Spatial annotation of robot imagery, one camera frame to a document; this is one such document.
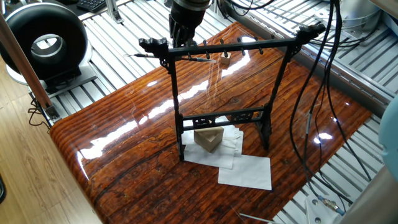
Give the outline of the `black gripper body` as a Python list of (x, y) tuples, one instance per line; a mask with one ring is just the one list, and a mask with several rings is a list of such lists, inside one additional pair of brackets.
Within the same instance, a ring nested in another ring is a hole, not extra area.
[(210, 0), (173, 0), (170, 14), (179, 24), (200, 24), (210, 6)]

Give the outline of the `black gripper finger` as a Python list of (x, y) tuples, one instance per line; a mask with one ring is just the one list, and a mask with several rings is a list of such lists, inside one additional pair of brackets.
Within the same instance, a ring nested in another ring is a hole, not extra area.
[(169, 31), (170, 38), (172, 39), (173, 48), (184, 46), (185, 40), (185, 28), (172, 17), (169, 18)]
[(184, 46), (191, 47), (195, 45), (193, 40), (195, 36), (196, 28), (202, 23), (202, 17), (188, 17), (184, 20), (185, 22), (185, 40)]

